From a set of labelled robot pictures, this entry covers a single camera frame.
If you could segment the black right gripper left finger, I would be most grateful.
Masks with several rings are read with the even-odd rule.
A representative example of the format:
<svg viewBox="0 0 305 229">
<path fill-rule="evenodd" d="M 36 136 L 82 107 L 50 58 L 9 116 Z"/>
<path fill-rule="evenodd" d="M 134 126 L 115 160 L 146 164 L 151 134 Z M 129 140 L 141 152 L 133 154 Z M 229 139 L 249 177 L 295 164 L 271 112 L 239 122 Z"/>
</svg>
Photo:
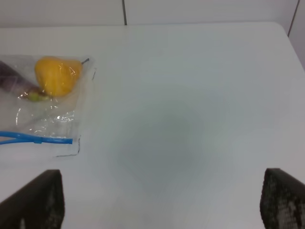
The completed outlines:
<svg viewBox="0 0 305 229">
<path fill-rule="evenodd" d="M 46 170 L 0 203 L 2 229 L 60 229 L 65 200 L 60 170 Z"/>
</svg>

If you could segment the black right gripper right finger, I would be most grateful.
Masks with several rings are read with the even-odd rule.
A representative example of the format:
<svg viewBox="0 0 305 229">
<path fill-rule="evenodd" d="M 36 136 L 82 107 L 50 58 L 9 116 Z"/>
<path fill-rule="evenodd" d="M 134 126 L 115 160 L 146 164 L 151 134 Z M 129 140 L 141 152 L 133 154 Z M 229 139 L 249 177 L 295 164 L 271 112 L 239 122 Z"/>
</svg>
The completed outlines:
<svg viewBox="0 0 305 229">
<path fill-rule="evenodd" d="M 279 168 L 268 168 L 260 199 L 260 214 L 266 229 L 305 227 L 305 185 Z"/>
</svg>

